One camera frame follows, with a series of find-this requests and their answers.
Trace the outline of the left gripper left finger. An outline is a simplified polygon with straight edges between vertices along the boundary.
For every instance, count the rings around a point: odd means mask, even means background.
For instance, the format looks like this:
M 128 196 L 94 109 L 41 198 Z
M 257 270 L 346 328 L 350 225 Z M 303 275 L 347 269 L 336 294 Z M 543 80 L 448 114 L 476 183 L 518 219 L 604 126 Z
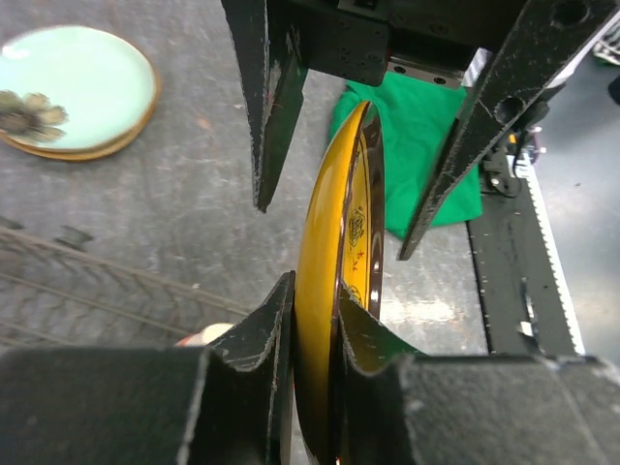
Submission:
M 286 464 L 295 276 L 212 343 L 1 358 L 5 464 Z

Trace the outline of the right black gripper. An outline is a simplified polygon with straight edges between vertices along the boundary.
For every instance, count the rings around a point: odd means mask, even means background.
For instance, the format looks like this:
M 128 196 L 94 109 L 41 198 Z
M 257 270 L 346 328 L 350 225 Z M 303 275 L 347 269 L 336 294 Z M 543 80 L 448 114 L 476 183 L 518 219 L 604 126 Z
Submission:
M 619 11 L 617 1 L 225 0 L 222 6 L 250 128 L 253 202 L 261 212 L 290 149 L 307 69 L 370 86 L 394 73 L 456 89 L 479 49 L 499 49 L 442 145 L 400 261 L 411 258 L 462 178 Z

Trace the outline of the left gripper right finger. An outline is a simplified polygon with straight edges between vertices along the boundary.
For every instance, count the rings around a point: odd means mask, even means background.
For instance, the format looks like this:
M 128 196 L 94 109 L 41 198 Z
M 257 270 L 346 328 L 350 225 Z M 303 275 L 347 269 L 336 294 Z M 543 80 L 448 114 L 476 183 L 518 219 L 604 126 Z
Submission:
M 619 371 L 590 356 L 426 356 L 339 292 L 344 464 L 615 464 Z

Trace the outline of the yellow patterned plate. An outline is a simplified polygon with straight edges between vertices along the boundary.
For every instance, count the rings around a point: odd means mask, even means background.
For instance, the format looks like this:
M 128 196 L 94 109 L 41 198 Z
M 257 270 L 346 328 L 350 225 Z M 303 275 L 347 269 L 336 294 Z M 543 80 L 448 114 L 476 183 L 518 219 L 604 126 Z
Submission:
M 377 317 L 385 237 L 381 119 L 355 106 L 329 143 L 315 181 L 294 284 L 294 389 L 306 454 L 337 461 L 335 380 L 340 296 Z

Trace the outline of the beige bird plate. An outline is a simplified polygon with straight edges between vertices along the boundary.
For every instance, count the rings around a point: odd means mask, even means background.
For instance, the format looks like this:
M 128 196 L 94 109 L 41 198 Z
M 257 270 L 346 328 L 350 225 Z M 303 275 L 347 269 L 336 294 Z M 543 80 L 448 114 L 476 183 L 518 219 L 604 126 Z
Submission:
M 83 150 L 74 150 L 74 149 L 47 149 L 40 148 L 34 145 L 28 145 L 24 142 L 17 141 L 16 139 L 11 139 L 9 136 L 4 133 L 1 134 L 1 140 L 5 142 L 7 145 L 21 150 L 23 152 L 36 155 L 38 157 L 42 157 L 49 160 L 55 161 L 67 161 L 67 162 L 85 162 L 91 160 L 97 160 L 100 158 L 104 158 L 108 155 L 111 155 L 115 152 L 118 152 L 132 143 L 135 138 L 140 134 L 143 130 L 147 122 L 149 121 L 151 115 L 155 111 L 157 107 L 157 103 L 159 97 L 162 93 L 162 80 L 158 73 L 158 71 L 153 67 L 150 60 L 148 60 L 148 64 L 150 67 L 150 73 L 154 80 L 155 90 L 153 92 L 153 96 L 146 108 L 145 113 L 140 117 L 137 124 L 135 124 L 129 131 L 123 133 L 117 138 L 111 139 L 107 142 L 104 142 L 99 145 L 94 145 L 92 147 L 87 147 Z

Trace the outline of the mint green flower plate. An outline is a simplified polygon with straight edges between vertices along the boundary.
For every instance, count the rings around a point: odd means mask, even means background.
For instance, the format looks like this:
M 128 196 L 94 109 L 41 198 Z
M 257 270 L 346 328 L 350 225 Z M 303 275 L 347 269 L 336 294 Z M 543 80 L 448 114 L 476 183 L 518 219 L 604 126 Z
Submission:
M 151 62 L 118 36 L 32 30 L 1 47 L 1 136 L 54 154 L 99 149 L 141 129 L 160 91 Z

